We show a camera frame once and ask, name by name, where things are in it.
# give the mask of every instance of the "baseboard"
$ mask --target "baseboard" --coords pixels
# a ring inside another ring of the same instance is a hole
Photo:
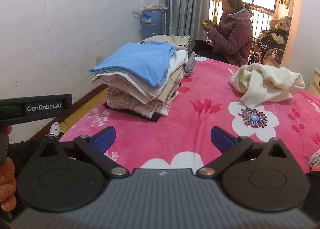
[[[76,101],[72,105],[72,112],[78,110],[81,106],[83,106],[86,102],[88,102],[90,99],[94,98],[96,95],[98,95],[100,92],[102,92],[104,89],[107,88],[107,85],[101,84],[100,86],[96,87],[95,89],[91,90],[89,93],[87,93],[84,97],[80,98],[78,101]],[[67,117],[70,115],[66,116],[59,116],[54,118],[50,123],[48,123],[46,126],[44,126],[40,131],[38,131],[31,139],[34,138],[41,138],[44,137],[48,134],[48,131],[50,130],[51,125],[54,122],[59,122],[61,123],[64,121]]]

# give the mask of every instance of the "folded blue shirt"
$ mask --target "folded blue shirt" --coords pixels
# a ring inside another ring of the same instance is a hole
[[[158,87],[167,79],[169,61],[175,50],[176,47],[169,42],[127,43],[90,72],[126,70],[152,87]]]

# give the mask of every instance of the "bed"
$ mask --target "bed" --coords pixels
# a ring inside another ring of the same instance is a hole
[[[220,126],[234,136],[256,142],[279,137],[305,173],[309,157],[320,148],[320,100],[301,91],[294,102],[263,103],[248,109],[241,94],[228,84],[238,67],[197,57],[194,75],[183,78],[169,115],[157,123],[106,109],[99,103],[60,141],[92,136],[107,126],[116,129],[116,140],[106,156],[132,172],[134,168],[192,168],[219,157],[210,131]]]

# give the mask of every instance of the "sock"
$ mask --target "sock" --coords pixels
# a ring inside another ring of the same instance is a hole
[[[317,166],[320,165],[320,150],[318,150],[317,152],[315,152],[309,159],[309,167],[311,168],[311,170]]]
[[[53,123],[53,125],[51,125],[49,135],[54,135],[55,137],[58,137],[59,133],[60,133],[60,125],[56,121]]]

